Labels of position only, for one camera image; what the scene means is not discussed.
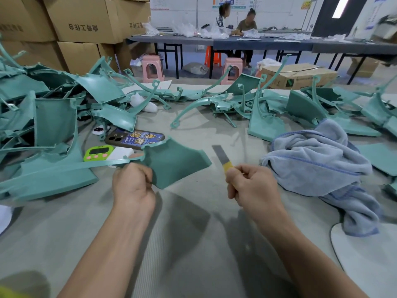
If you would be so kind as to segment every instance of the blue towel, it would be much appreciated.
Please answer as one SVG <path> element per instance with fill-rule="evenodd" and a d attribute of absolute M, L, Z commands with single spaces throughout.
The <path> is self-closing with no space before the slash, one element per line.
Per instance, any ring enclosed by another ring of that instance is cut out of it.
<path fill-rule="evenodd" d="M 326 119 L 315 130 L 280 135 L 261 161 L 286 190 L 343 209 L 347 235 L 379 233 L 381 207 L 360 187 L 360 176 L 372 173 L 371 163 L 335 121 Z"/>

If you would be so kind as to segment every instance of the hand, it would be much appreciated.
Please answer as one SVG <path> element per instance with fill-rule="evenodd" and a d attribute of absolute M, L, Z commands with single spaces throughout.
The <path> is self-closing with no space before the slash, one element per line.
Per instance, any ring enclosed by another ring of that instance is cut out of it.
<path fill-rule="evenodd" d="M 133 154 L 130 158 L 139 157 Z M 144 165 L 130 163 L 113 174 L 114 208 L 137 211 L 142 215 L 153 214 L 156 197 L 152 189 L 153 171 Z"/>
<path fill-rule="evenodd" d="M 234 198 L 264 231 L 280 220 L 289 220 L 277 181 L 267 167 L 240 164 L 226 172 L 226 182 L 229 199 Z"/>

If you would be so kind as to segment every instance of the door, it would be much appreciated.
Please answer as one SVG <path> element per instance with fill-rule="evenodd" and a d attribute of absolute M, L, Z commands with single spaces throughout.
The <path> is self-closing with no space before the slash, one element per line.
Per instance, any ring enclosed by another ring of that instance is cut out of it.
<path fill-rule="evenodd" d="M 313 28 L 313 36 L 348 34 L 367 0 L 324 0 Z"/>

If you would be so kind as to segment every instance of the yellow knife handle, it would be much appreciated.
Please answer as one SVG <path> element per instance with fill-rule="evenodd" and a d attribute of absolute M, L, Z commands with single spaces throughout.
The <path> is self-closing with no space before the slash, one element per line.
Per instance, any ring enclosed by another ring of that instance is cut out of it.
<path fill-rule="evenodd" d="M 228 163 L 223 164 L 224 172 L 228 171 L 230 168 L 234 167 L 232 163 L 229 161 Z"/>

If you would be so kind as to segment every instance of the pink plastic stool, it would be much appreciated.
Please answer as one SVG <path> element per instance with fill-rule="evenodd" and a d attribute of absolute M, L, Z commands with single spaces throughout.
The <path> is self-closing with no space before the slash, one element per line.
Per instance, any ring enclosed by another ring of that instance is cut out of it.
<path fill-rule="evenodd" d="M 235 82 L 237 78 L 243 73 L 243 60 L 241 58 L 227 58 L 225 59 L 225 64 L 223 68 L 222 75 L 225 74 L 227 68 L 229 66 L 232 66 L 233 68 L 236 68 L 236 74 L 233 77 L 230 77 L 229 75 L 225 77 L 221 81 L 221 85 L 231 85 Z"/>
<path fill-rule="evenodd" d="M 156 67 L 157 74 L 152 74 L 149 65 L 152 64 Z M 158 55 L 145 55 L 142 58 L 143 69 L 143 82 L 151 83 L 154 79 L 165 81 L 163 67 L 161 66 L 160 56 Z"/>

